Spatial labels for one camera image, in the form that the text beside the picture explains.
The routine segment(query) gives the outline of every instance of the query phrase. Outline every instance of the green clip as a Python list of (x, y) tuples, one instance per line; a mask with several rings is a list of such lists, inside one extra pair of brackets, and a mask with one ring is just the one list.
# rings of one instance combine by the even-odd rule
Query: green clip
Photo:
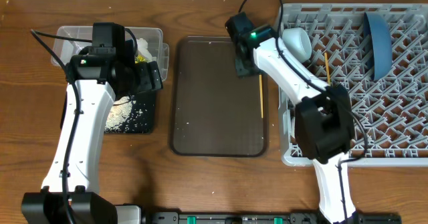
[(282, 224), (282, 218), (281, 217), (275, 217), (274, 218), (274, 224)]
[(187, 224), (196, 224), (196, 217), (187, 217)]

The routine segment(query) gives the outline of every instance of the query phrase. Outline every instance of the plastic container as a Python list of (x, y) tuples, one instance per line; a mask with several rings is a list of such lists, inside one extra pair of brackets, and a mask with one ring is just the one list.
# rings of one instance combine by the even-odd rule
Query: plastic container
[[(148, 51), (152, 54), (153, 60), (157, 61), (160, 77), (162, 81), (165, 81), (168, 76), (169, 46), (163, 43), (162, 30), (152, 27), (127, 28), (133, 32), (135, 38), (144, 38), (147, 41)], [(125, 34), (126, 39), (131, 39), (129, 33)], [(62, 26), (58, 29), (57, 35), (80, 39), (92, 39), (92, 26)], [(81, 49), (89, 45), (91, 45), (91, 43), (55, 39), (53, 51), (60, 57), (64, 64), (67, 64), (73, 55), (78, 54)], [(59, 66), (53, 58), (51, 58), (51, 63), (55, 66)]]
[[(378, 81), (366, 51), (363, 16), (379, 14), (391, 35), (393, 62)], [(312, 57), (304, 65), (326, 80), (324, 52), (333, 84), (349, 93), (352, 111), (368, 136), (366, 158), (350, 166), (428, 166), (428, 5), (412, 4), (284, 4), (281, 29), (301, 27), (310, 38)], [(298, 143), (291, 138), (293, 106), (280, 90), (280, 143), (282, 161), (290, 166), (309, 166)], [(362, 153), (364, 141), (356, 127), (352, 156)]]

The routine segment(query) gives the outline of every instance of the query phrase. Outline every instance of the wooden table surface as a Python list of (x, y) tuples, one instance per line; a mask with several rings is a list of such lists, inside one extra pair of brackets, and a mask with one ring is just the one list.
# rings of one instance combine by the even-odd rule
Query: wooden table surface
[[(286, 3), (426, 3), (428, 0), (284, 0)], [(315, 210), (313, 168), (292, 168), (280, 158), (278, 87), (269, 80), (269, 148), (259, 158), (177, 156), (168, 130), (176, 47), (188, 35), (225, 36), (224, 23), (242, 0), (10, 0), (0, 27), (0, 223), (24, 223), (24, 192), (37, 192), (60, 137), (66, 82), (60, 68), (30, 35), (63, 25), (113, 21), (159, 27), (170, 46), (170, 67), (158, 93), (150, 135), (107, 134), (100, 159), (100, 194), (114, 204), (184, 212), (286, 213)], [(250, 0), (255, 24), (273, 23), (277, 0)], [(53, 46), (53, 39), (44, 39)], [(350, 169), (350, 189), (362, 212), (399, 213), (404, 223), (428, 223), (428, 169)]]

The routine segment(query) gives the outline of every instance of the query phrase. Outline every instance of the white mug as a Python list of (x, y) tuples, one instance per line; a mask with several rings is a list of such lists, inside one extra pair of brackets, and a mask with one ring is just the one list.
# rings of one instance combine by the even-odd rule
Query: white mug
[(282, 31), (282, 40), (287, 49), (300, 62), (310, 59), (312, 46), (308, 34), (300, 27)]

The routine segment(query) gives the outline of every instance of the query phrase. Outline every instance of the clear plastic bin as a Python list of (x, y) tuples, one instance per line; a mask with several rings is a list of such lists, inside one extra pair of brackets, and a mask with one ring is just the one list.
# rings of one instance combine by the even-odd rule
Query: clear plastic bin
[[(135, 38), (143, 38), (147, 41), (148, 51), (153, 56), (153, 60), (157, 61), (160, 77), (162, 81), (165, 81), (168, 76), (169, 46), (163, 43), (162, 30), (152, 27), (127, 28), (133, 32)], [(58, 29), (57, 35), (80, 39), (92, 39), (92, 26), (62, 26)], [(129, 33), (126, 33), (125, 36), (126, 39), (131, 39)], [(73, 55), (78, 54), (81, 49), (89, 45), (91, 45), (91, 43), (55, 39), (53, 51), (60, 57), (64, 64), (67, 64)], [(55, 66), (59, 66), (54, 58), (51, 58), (51, 63)]]

